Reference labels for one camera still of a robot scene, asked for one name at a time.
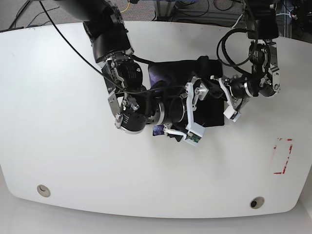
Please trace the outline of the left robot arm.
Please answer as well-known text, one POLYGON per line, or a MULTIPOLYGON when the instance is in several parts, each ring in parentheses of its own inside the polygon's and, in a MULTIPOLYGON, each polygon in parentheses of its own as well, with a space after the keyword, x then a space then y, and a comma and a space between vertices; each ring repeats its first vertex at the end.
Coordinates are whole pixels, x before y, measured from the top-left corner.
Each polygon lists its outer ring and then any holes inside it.
POLYGON ((227 118, 237 115, 249 98, 258 95, 269 98, 280 90, 277 46, 274 42, 279 37, 277 4, 276 0, 242 1, 246 27, 231 29, 217 44, 217 59, 222 65, 232 67, 241 74, 240 77, 218 80, 228 103, 224 113, 227 118), (251 40, 248 57, 240 63, 235 63, 226 49, 227 40, 236 33, 245 33, 251 40))

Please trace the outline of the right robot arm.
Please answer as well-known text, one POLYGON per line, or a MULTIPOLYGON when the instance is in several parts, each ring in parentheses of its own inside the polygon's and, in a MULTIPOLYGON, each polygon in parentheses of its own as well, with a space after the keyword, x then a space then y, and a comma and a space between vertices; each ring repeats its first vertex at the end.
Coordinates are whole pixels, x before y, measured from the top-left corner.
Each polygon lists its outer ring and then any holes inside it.
POLYGON ((208 87, 195 70, 183 78, 163 65, 159 80, 147 89, 140 67, 143 59, 134 55, 116 5, 106 0, 58 0, 57 5, 83 23, 93 49, 94 69, 105 80, 118 129, 138 134, 152 125, 157 134, 199 143, 205 128, 195 121, 194 113, 208 87))

